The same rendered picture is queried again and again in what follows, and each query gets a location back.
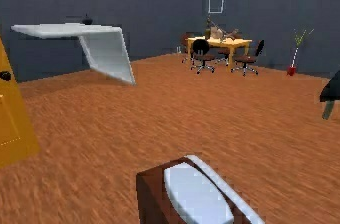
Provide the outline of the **brown statue on table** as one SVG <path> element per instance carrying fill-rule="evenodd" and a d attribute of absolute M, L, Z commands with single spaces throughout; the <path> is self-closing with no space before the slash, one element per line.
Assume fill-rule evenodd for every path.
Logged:
<path fill-rule="evenodd" d="M 238 32 L 239 32 L 238 29 L 234 29 L 234 30 L 231 31 L 231 32 L 226 32 L 226 33 L 223 35 L 223 39 L 232 39 L 232 40 L 235 40 L 235 39 L 238 38 Z"/>

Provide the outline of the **yellow wooden dining table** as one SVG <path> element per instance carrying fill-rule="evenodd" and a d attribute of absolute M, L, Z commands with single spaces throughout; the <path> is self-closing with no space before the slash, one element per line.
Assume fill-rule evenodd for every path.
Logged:
<path fill-rule="evenodd" d="M 192 43 L 195 40 L 198 39 L 205 39 L 205 36 L 201 37 L 190 37 L 186 38 L 185 40 L 187 41 L 187 50 L 188 50 L 188 56 L 191 56 L 191 47 Z M 247 40 L 247 39 L 235 39 L 232 40 L 230 38 L 226 38 L 225 40 L 221 41 L 220 39 L 214 39 L 210 38 L 207 40 L 209 45 L 214 46 L 214 47 L 220 47 L 220 48 L 228 48 L 230 50 L 229 52 L 229 57 L 228 57 L 228 68 L 231 68 L 233 66 L 233 55 L 236 51 L 237 48 L 244 47 L 244 54 L 247 55 L 249 52 L 249 46 L 252 40 Z"/>

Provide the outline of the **white angular desk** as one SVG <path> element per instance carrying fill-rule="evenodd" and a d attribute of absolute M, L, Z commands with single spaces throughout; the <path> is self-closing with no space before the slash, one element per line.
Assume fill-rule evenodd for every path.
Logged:
<path fill-rule="evenodd" d="M 120 27 L 64 23 L 12 25 L 11 29 L 41 39 L 77 37 L 91 69 L 136 84 Z"/>

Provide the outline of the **brown bed with white pillow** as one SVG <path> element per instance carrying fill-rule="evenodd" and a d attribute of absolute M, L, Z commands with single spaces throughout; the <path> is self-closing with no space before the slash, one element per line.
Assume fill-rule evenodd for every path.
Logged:
<path fill-rule="evenodd" d="M 266 224 L 196 155 L 139 172 L 136 191 L 140 224 Z"/>

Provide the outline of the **red vase with green plant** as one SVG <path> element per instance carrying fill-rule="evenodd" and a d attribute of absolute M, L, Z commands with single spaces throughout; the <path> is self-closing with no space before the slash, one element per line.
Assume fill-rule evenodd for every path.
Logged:
<path fill-rule="evenodd" d="M 295 47 L 294 47 L 294 52 L 293 52 L 291 63 L 289 67 L 287 68 L 288 76 L 293 76 L 296 73 L 296 58 L 298 55 L 300 45 L 304 41 L 305 37 L 309 36 L 313 31 L 314 29 L 311 29 L 310 31 L 308 31 L 307 29 L 304 29 L 302 32 L 298 32 L 298 31 L 295 32 L 294 34 Z"/>

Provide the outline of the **tan paper bag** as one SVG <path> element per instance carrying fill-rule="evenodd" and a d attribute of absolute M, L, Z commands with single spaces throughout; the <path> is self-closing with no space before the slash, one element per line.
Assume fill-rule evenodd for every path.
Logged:
<path fill-rule="evenodd" d="M 222 39 L 224 36 L 223 31 L 217 27 L 211 28 L 211 34 L 210 37 L 213 39 Z"/>

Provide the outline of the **white framed wall picture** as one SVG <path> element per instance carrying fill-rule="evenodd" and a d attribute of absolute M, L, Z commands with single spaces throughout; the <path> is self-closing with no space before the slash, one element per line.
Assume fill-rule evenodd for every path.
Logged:
<path fill-rule="evenodd" d="M 209 14 L 222 14 L 224 11 L 225 0 L 208 0 Z"/>

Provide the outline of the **black office chair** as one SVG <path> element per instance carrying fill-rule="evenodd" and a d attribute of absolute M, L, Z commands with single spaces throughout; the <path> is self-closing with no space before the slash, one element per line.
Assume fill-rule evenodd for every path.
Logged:
<path fill-rule="evenodd" d="M 250 64 L 254 64 L 257 62 L 258 56 L 261 54 L 263 48 L 264 48 L 265 42 L 263 40 L 260 40 L 257 44 L 257 47 L 255 48 L 255 53 L 252 55 L 238 55 L 234 56 L 233 60 L 236 63 L 241 63 L 241 67 L 233 67 L 230 69 L 231 72 L 241 70 L 243 72 L 243 75 L 246 75 L 247 71 L 253 72 L 255 75 L 258 75 L 258 71 L 252 67 L 250 67 Z"/>
<path fill-rule="evenodd" d="M 190 67 L 191 70 L 196 69 L 196 73 L 199 74 L 202 69 L 208 69 L 212 73 L 215 72 L 215 68 L 213 66 L 207 65 L 207 62 L 215 59 L 215 56 L 209 54 L 210 45 L 205 39 L 196 39 L 192 44 L 192 65 Z"/>
<path fill-rule="evenodd" d="M 220 48 L 218 50 L 218 54 L 221 55 L 221 58 L 216 60 L 216 63 L 224 62 L 226 66 L 229 65 L 229 55 L 230 50 L 228 48 Z"/>

